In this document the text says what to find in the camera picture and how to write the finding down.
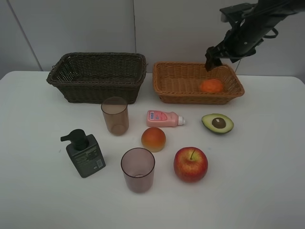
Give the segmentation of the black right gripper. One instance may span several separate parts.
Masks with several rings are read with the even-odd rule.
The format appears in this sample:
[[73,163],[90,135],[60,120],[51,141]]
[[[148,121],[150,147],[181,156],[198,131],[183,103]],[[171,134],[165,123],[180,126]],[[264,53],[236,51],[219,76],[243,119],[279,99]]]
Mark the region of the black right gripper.
[[264,37],[263,23],[236,23],[226,33],[223,41],[206,51],[205,68],[209,72],[222,66],[221,59],[230,59],[232,63],[256,53],[255,47]]

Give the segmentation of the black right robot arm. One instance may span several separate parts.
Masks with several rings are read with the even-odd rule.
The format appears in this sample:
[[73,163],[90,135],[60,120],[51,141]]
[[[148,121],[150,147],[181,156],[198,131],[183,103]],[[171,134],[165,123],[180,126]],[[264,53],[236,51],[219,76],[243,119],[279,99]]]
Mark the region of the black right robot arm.
[[206,51],[207,71],[222,65],[221,59],[232,63],[256,53],[264,39],[278,36],[275,26],[290,15],[305,10],[303,0],[259,0],[221,8],[221,21],[230,23],[224,39]]

